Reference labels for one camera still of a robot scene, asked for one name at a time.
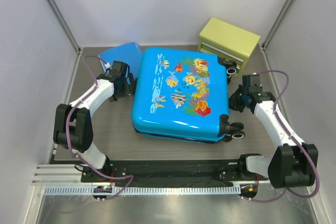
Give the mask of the blue suitcase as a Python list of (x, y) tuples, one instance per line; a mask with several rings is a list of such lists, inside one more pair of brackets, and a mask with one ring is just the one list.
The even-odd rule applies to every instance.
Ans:
[(228, 84), (238, 68), (215, 54), (151, 47), (141, 56), (132, 106), (142, 135), (200, 143), (245, 137), (229, 121)]

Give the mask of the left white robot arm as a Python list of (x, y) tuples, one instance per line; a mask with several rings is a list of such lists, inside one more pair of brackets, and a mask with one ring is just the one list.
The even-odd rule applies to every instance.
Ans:
[(57, 106), (53, 141), (77, 155), (100, 182), (106, 182), (112, 174), (110, 160), (93, 142), (92, 116), (106, 101), (116, 101), (135, 93), (136, 81), (130, 66), (122, 61), (109, 65), (104, 73), (94, 76), (93, 85), (70, 104)]

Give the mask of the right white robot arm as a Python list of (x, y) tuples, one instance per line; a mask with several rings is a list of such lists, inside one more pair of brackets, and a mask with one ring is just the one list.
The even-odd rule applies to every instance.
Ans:
[(229, 107), (250, 109), (262, 123), (275, 147), (272, 157), (260, 154), (240, 156), (237, 174), (248, 180), (255, 174), (266, 177), (274, 188), (308, 187), (317, 183), (318, 149), (300, 138), (279, 110), (276, 98), (262, 89), (260, 76), (244, 75), (229, 98)]

